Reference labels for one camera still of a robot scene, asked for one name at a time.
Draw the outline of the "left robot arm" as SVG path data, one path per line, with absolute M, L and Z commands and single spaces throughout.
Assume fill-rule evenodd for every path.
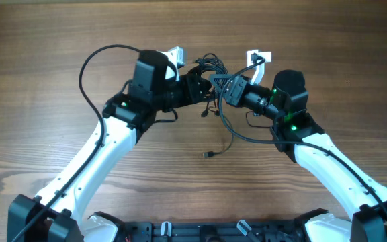
M 98 123 L 70 163 L 33 198 L 18 195 L 10 204 L 8 241 L 129 241 L 124 223 L 96 212 L 83 214 L 115 164 L 160 121 L 157 112 L 201 102 L 210 83 L 198 74 L 180 75 L 184 49 L 139 50 L 134 76 L 106 101 L 93 108 Z

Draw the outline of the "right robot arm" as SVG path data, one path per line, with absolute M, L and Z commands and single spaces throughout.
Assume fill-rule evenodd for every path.
M 308 92 L 301 72 L 280 71 L 271 89 L 251 84 L 241 74 L 216 74 L 210 82 L 219 103 L 243 107 L 272 120 L 278 151 L 305 168 L 337 199 L 349 220 L 315 210 L 298 218 L 305 241 L 387 241 L 387 187 L 346 157 L 308 113 Z

